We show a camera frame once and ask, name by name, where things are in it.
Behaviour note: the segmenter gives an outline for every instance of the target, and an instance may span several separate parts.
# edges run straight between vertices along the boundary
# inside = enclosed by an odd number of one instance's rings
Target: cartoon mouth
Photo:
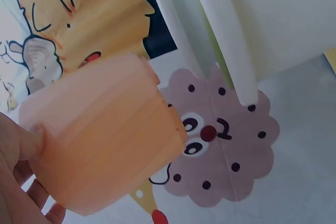
[[[93,52],[92,54],[90,54],[88,57],[85,58],[85,60],[79,65],[78,68],[84,67],[87,63],[97,60],[100,57],[101,57],[100,51]]]
[[[217,136],[222,139],[231,140],[232,136],[229,135],[230,125],[223,118],[218,118],[217,123],[220,123],[224,129],[222,132],[219,132]]]

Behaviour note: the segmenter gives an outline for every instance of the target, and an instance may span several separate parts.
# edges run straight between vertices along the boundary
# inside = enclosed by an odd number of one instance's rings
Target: cartoon hand
[[[23,53],[23,46],[21,46],[18,42],[16,41],[11,41],[9,43],[9,49],[11,52],[15,52],[17,54],[21,54]]]

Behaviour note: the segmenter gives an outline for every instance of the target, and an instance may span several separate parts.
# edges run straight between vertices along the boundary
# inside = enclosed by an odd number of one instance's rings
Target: chocolate chip dot
[[[218,94],[225,95],[225,93],[226,93],[226,90],[224,88],[219,88],[218,89]]]
[[[265,138],[266,137],[266,132],[265,131],[260,131],[258,134],[258,138]]]
[[[204,190],[209,190],[211,187],[211,183],[209,181],[204,181],[202,187]]]
[[[256,110],[256,106],[255,105],[250,105],[249,107],[247,107],[247,109],[250,112],[254,112]]]
[[[188,87],[189,92],[194,92],[195,91],[195,86],[190,84]]]
[[[233,163],[231,166],[231,170],[233,170],[235,173],[239,171],[240,165],[238,163]]]
[[[173,180],[174,180],[175,182],[180,182],[180,181],[181,181],[181,178],[182,178],[182,177],[180,176],[180,174],[177,173],[177,174],[174,175]]]

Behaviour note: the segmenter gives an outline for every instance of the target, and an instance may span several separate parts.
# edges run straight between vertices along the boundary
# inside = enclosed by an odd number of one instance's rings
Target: cartoon eye
[[[185,145],[183,155],[186,157],[199,157],[208,149],[209,143],[200,138],[189,139]]]
[[[187,135],[194,135],[201,131],[204,126],[203,118],[194,112],[186,113],[181,117]]]

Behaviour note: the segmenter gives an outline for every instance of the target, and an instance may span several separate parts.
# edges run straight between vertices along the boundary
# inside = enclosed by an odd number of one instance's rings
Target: yellow illustration
[[[3,93],[7,94],[7,104],[4,104],[4,106],[6,106],[6,111],[14,110],[18,106],[18,102],[13,96],[15,90],[14,86],[11,83],[2,80],[1,76],[0,76],[0,86],[2,86],[0,87],[0,90],[4,89],[6,92]]]
[[[164,213],[157,209],[153,195],[153,185],[146,179],[136,190],[130,193],[130,196],[152,216],[154,224],[168,224]]]
[[[52,41],[63,72],[92,59],[133,52],[147,57],[143,38],[154,12],[146,0],[18,0],[33,35]]]

